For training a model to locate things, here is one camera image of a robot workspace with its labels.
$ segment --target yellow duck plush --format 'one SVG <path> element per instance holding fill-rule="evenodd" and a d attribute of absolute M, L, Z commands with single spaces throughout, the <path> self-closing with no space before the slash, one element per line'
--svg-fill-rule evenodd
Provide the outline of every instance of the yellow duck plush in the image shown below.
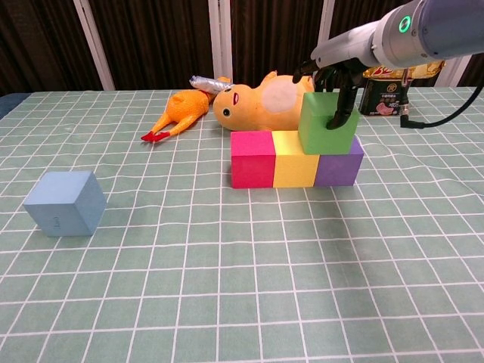
<path fill-rule="evenodd" d="M 297 130 L 303 95 L 313 91 L 309 76 L 294 84 L 292 76 L 272 71 L 257 88 L 238 84 L 218 93 L 213 112 L 232 131 Z"/>

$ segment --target row of blocks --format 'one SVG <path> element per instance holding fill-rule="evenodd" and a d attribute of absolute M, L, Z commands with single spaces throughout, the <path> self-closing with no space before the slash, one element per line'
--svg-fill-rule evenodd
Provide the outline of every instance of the row of blocks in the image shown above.
<path fill-rule="evenodd" d="M 298 131 L 231 133 L 233 188 L 354 185 L 363 149 L 354 136 L 347 154 L 306 154 Z"/>

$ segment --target orange rubber chicken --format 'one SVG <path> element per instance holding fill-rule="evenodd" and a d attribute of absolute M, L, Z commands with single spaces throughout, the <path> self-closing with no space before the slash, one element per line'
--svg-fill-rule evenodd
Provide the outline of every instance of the orange rubber chicken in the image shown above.
<path fill-rule="evenodd" d="M 225 77 L 219 80 L 228 81 Z M 169 136 L 175 136 L 190 127 L 201 116 L 209 112 L 209 105 L 216 95 L 199 89 L 187 89 L 175 93 L 169 98 L 166 110 L 158 122 L 141 140 L 158 142 Z M 169 131 L 160 132 L 170 123 L 176 123 Z"/>

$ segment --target pink cube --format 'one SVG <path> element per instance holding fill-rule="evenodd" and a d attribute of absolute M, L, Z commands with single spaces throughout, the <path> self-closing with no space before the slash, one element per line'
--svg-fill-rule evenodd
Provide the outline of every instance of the pink cube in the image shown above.
<path fill-rule="evenodd" d="M 272 188 L 275 147 L 270 131 L 236 131 L 230 135 L 232 187 Z"/>

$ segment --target blue cube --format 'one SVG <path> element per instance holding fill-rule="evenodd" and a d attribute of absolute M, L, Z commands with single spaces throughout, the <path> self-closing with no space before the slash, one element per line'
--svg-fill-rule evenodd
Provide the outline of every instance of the blue cube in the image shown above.
<path fill-rule="evenodd" d="M 47 172 L 23 207 L 49 237 L 91 236 L 106 204 L 93 172 Z"/>

